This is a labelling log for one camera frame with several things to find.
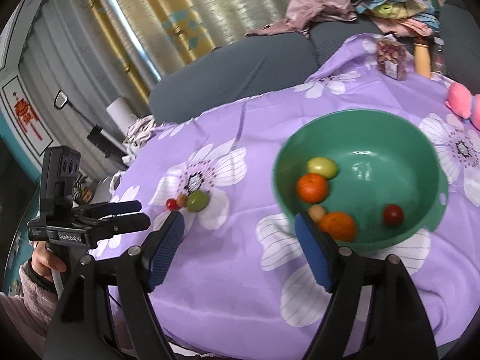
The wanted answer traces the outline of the pink sleeved left forearm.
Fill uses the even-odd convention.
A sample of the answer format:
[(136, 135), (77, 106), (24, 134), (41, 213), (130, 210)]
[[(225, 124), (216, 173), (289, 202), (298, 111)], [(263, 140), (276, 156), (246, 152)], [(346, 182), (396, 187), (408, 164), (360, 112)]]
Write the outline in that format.
[(6, 312), (26, 343), (41, 354), (57, 306), (57, 293), (52, 282), (32, 269), (32, 259), (20, 267), (19, 277), (23, 294), (11, 297), (1, 292), (1, 311)]

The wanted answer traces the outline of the left hand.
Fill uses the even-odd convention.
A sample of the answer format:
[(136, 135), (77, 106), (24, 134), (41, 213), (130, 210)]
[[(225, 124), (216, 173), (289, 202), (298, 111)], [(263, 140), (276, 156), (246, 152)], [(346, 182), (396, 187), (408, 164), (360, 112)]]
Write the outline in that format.
[(47, 249), (47, 243), (40, 241), (32, 252), (31, 265), (33, 271), (49, 282), (53, 281), (53, 273), (66, 272), (66, 264), (53, 252)]

